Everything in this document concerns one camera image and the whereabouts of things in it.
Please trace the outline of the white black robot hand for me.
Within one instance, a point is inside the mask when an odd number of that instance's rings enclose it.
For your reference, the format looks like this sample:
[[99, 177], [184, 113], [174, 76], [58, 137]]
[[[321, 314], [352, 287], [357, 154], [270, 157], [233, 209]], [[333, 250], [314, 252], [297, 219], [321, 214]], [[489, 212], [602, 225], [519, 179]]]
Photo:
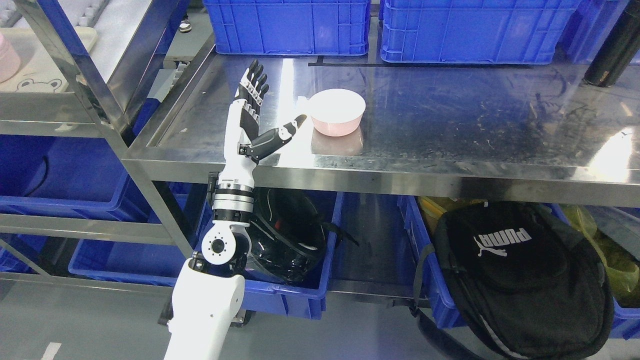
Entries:
[[225, 165], [218, 177], [222, 188], [254, 188], [254, 170], [261, 160], [290, 143], [305, 114], [279, 127], [259, 133], [261, 109], [269, 91], [263, 64], [254, 59], [241, 76], [226, 119], [223, 155]]

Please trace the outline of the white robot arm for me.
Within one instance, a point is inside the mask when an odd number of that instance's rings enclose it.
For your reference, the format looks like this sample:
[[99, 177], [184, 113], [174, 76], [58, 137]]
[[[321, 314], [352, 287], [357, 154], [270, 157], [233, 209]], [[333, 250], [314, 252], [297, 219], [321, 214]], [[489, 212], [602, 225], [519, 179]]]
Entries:
[[187, 259], [174, 285], [166, 360], [217, 360], [242, 305], [242, 275], [251, 248], [247, 228], [255, 186], [249, 171], [219, 174], [212, 228], [202, 251]]

